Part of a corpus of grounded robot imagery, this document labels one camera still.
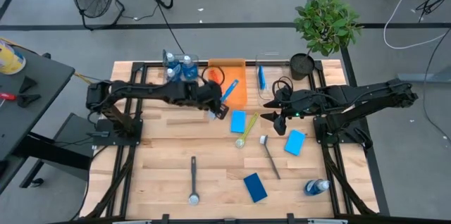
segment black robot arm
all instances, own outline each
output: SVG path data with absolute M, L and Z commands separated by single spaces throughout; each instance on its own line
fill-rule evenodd
M 327 131 L 333 134 L 352 121 L 381 109 L 410 107 L 418 99 L 410 90 L 412 85 L 399 80 L 361 87 L 333 85 L 298 91 L 293 91 L 286 82 L 283 83 L 285 86 L 275 92 L 274 100 L 264 104 L 266 108 L 281 108 L 280 114 L 273 112 L 261 115 L 274 122 L 274 129 L 279 135 L 285 134 L 286 118 L 327 115 Z M 357 102 L 363 104 L 342 113 Z
M 208 81 L 199 86 L 195 81 L 168 82 L 164 85 L 129 83 L 120 80 L 98 82 L 88 87 L 86 108 L 102 113 L 113 123 L 114 130 L 123 136 L 134 135 L 134 123 L 128 114 L 120 112 L 114 104 L 123 98 L 157 99 L 168 104 L 191 106 L 212 111 L 224 119 L 228 107 L 221 103 L 221 86 Z

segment black table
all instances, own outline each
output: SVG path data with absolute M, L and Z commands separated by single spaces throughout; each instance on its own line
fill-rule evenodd
M 7 161 L 0 177 L 0 193 L 13 179 L 28 156 L 54 161 L 75 168 L 88 169 L 89 157 L 53 145 L 54 140 L 31 132 L 44 112 L 66 86 L 74 68 L 14 47 L 26 59 L 25 67 L 15 75 L 0 75 L 0 92 L 18 94 L 25 76 L 37 82 L 23 94 L 40 94 L 41 98 L 26 108 L 17 101 L 6 100 L 0 107 L 0 161 Z M 36 173 L 40 167 L 34 167 Z

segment orange tray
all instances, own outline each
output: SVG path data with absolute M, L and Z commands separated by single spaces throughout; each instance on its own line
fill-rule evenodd
M 239 58 L 213 58 L 209 59 L 209 66 L 219 66 L 224 71 L 224 83 L 221 85 L 223 94 L 234 80 L 239 81 L 224 104 L 231 109 L 243 109 L 247 104 L 246 60 Z M 217 78 L 220 81 L 222 80 L 222 74 L 218 68 L 210 68 L 209 70 L 214 70 Z M 209 73 L 209 80 L 214 80 L 211 77 L 211 73 Z

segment wooden table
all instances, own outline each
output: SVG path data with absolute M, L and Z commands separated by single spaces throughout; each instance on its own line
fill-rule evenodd
M 116 61 L 112 80 L 128 81 L 132 61 Z M 327 85 L 346 84 L 339 60 L 324 60 Z M 261 106 L 255 67 L 248 67 L 247 121 L 254 112 L 270 113 Z M 284 73 L 282 68 L 265 68 L 267 82 Z M 162 68 L 151 68 L 148 82 L 162 82 Z M 308 79 L 295 81 L 295 89 L 309 89 Z M 125 100 L 118 108 L 124 108 Z M 285 136 L 277 135 L 270 121 L 259 118 L 252 128 L 243 149 L 235 147 L 239 135 L 230 132 L 230 115 L 224 120 L 209 120 L 204 111 L 170 106 L 162 101 L 144 100 L 144 128 L 142 142 L 137 148 L 130 187 L 126 218 L 161 219 L 169 213 L 171 219 L 205 218 L 296 218 L 333 217 L 328 192 L 308 197 L 303 187 L 308 180 L 326 179 L 321 147 L 316 143 L 312 118 L 288 120 Z M 290 130 L 307 135 L 300 156 L 284 151 Z M 261 135 L 268 135 L 268 148 L 276 163 L 281 180 L 277 180 L 263 145 Z M 343 162 L 349 183 L 356 193 L 373 209 L 378 210 L 366 158 L 358 144 L 341 144 Z M 89 192 L 81 216 L 88 214 L 101 199 L 111 183 L 116 147 L 108 147 L 94 160 Z M 197 157 L 197 192 L 200 203 L 190 206 L 190 158 Z M 257 172 L 268 197 L 253 203 L 243 178 Z M 338 183 L 340 210 L 345 212 Z M 116 195 L 115 213 L 121 201 Z

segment concrete floor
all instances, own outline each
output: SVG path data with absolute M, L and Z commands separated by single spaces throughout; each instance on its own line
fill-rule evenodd
M 154 8 L 152 0 L 121 0 L 127 15 L 140 17 Z M 247 23 L 291 22 L 294 7 L 306 0 L 175 0 L 165 15 L 170 23 Z M 345 0 L 361 14 L 363 23 L 384 23 L 398 0 Z M 424 0 L 405 0 L 393 22 L 410 23 L 419 14 L 411 9 Z M 425 22 L 450 22 L 451 1 L 427 15 Z M 89 23 L 111 22 L 115 6 Z M 138 23 L 121 19 L 120 24 L 163 23 L 157 11 L 153 18 Z M 73 0 L 12 0 L 0 25 L 79 25 L 80 16 Z M 389 42 L 402 46 L 422 42 L 445 30 L 388 30 Z M 234 28 L 174 30 L 186 52 L 208 58 L 255 58 L 262 52 L 278 52 L 280 57 L 305 51 L 305 42 L 290 28 Z M 38 53 L 49 52 L 54 60 L 78 72 L 101 79 L 109 78 L 114 61 L 158 60 L 161 50 L 179 52 L 168 30 L 0 31 Z M 431 72 L 450 65 L 451 36 L 443 41 Z M 383 43 L 382 30 L 364 30 L 358 43 L 349 47 L 357 82 L 360 85 L 392 79 L 397 73 L 422 73 L 436 42 L 413 49 L 393 50 Z M 341 58 L 334 54 L 331 58 Z M 424 118 L 422 86 L 414 90 L 420 99 L 411 108 L 386 109 L 369 116 L 369 127 L 392 216 L 451 219 L 451 146 Z M 53 137 L 70 112 L 86 116 L 86 85 L 73 78 L 34 131 Z M 451 105 L 448 85 L 427 86 L 427 109 L 432 119 L 451 135 L 448 127 Z M 33 162 L 28 161 L 0 196 L 1 223 L 50 223 L 68 220 L 78 209 L 85 181 L 55 168 L 44 166 L 39 177 L 46 183 L 39 188 L 19 189 L 18 183 Z

